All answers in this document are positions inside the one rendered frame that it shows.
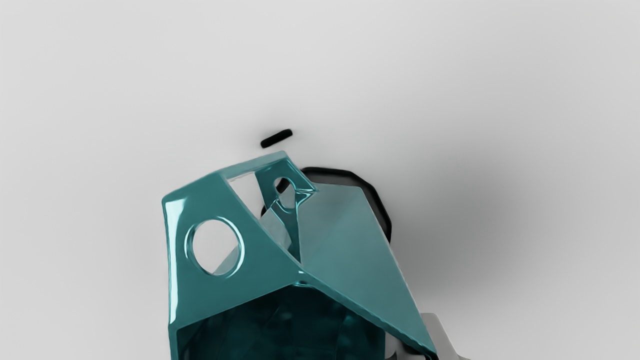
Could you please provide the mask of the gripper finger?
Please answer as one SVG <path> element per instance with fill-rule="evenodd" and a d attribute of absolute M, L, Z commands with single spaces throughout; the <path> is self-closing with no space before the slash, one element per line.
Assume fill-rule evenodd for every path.
<path fill-rule="evenodd" d="M 420 316 L 435 346 L 438 360 L 470 360 L 457 353 L 441 319 L 435 313 L 420 313 Z"/>

